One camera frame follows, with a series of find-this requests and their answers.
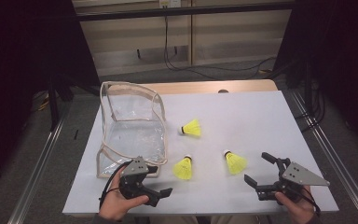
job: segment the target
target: aluminum rail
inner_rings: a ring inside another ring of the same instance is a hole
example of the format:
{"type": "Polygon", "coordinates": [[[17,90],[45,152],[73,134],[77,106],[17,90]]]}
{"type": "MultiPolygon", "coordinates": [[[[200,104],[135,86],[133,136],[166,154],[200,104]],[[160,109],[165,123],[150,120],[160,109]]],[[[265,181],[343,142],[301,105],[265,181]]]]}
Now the aluminum rail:
{"type": "Polygon", "coordinates": [[[28,209],[32,203],[34,195],[36,193],[37,187],[39,185],[40,179],[45,172],[46,165],[48,163],[48,158],[51,155],[52,150],[54,149],[55,143],[57,142],[58,137],[63,126],[64,121],[67,118],[69,113],[69,108],[71,103],[65,103],[62,109],[62,117],[56,125],[55,129],[50,132],[48,140],[42,150],[42,153],[39,157],[39,160],[36,163],[36,166],[31,174],[31,177],[28,180],[27,185],[25,186],[24,191],[21,194],[20,199],[18,200],[16,207],[14,208],[10,219],[7,224],[21,224],[23,223],[25,216],[27,215],[28,209]]]}
{"type": "MultiPolygon", "coordinates": [[[[301,94],[298,91],[295,91],[292,92],[292,97],[295,100],[298,109],[302,113],[306,113],[307,109],[304,106],[304,99],[302,98],[301,94]]],[[[305,120],[308,125],[312,125],[316,122],[316,119],[314,117],[305,117],[305,120]]],[[[336,171],[338,178],[342,182],[342,185],[348,192],[349,196],[351,197],[351,200],[353,201],[354,205],[358,210],[358,185],[356,184],[351,174],[348,172],[342,160],[339,158],[330,141],[324,134],[322,128],[319,125],[315,125],[311,128],[311,130],[316,140],[319,142],[322,150],[324,151],[325,156],[330,161],[330,164],[333,166],[333,169],[336,171]]]]}

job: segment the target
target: black pole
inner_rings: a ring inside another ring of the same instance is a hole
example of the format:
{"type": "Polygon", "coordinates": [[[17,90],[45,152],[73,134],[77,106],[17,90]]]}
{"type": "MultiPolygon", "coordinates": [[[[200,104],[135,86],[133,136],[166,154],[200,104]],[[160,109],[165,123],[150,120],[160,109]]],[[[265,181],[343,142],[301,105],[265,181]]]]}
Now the black pole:
{"type": "Polygon", "coordinates": [[[104,12],[104,13],[78,13],[75,16],[55,15],[50,17],[34,18],[43,21],[106,21],[148,17],[184,16],[201,15],[230,12],[251,12],[251,11],[271,11],[287,10],[295,7],[308,7],[309,3],[303,2],[280,2],[280,3],[261,3],[248,5],[218,6],[218,7],[172,7],[155,8],[132,11],[104,12]]]}

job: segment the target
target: human hand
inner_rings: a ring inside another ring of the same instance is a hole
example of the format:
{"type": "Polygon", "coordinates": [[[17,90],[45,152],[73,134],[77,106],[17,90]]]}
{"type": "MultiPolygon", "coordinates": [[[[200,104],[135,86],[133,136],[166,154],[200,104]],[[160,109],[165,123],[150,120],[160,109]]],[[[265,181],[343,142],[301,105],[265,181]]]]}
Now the human hand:
{"type": "Polygon", "coordinates": [[[125,167],[122,167],[120,170],[118,170],[116,175],[113,177],[112,184],[109,188],[113,190],[106,194],[103,205],[100,209],[100,217],[112,221],[119,221],[127,214],[130,209],[149,201],[149,198],[146,195],[142,195],[133,199],[126,199],[120,193],[118,184],[120,182],[120,174],[124,168],[125,167]]]}
{"type": "MultiPolygon", "coordinates": [[[[304,189],[310,192],[310,186],[304,186],[304,189]]],[[[303,195],[310,199],[310,195],[305,190],[302,189],[302,191],[303,195]]],[[[287,207],[293,224],[306,224],[312,219],[314,215],[313,205],[306,200],[300,199],[298,203],[294,203],[281,192],[276,192],[275,197],[287,207]]]]}

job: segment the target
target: finger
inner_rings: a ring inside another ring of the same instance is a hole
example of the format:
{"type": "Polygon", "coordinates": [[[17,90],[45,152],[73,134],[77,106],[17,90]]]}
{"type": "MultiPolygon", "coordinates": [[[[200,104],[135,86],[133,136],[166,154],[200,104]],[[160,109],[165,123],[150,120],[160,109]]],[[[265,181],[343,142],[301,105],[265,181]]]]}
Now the finger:
{"type": "Polygon", "coordinates": [[[147,203],[148,201],[149,197],[147,197],[146,195],[142,195],[133,199],[128,199],[126,201],[126,206],[130,210],[131,208],[147,203]]]}
{"type": "Polygon", "coordinates": [[[290,212],[295,213],[296,211],[298,211],[298,206],[289,198],[287,198],[283,193],[281,192],[276,192],[275,193],[275,198],[282,203],[284,206],[287,207],[287,209],[289,209],[290,212]]]}
{"type": "Polygon", "coordinates": [[[118,188],[118,184],[120,183],[120,175],[121,172],[126,168],[126,166],[121,167],[116,173],[116,175],[113,177],[112,185],[110,186],[110,189],[116,189],[118,188]]]}

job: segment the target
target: electrical outlet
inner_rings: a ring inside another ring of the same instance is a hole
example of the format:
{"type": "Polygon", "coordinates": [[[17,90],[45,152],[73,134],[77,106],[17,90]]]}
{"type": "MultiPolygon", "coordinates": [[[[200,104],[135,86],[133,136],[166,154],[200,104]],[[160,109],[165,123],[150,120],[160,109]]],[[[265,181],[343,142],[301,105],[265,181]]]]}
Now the electrical outlet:
{"type": "Polygon", "coordinates": [[[170,0],[159,0],[159,7],[160,8],[170,7],[170,0]]]}
{"type": "Polygon", "coordinates": [[[170,1],[170,7],[181,7],[182,2],[181,0],[171,0],[170,1]]]}

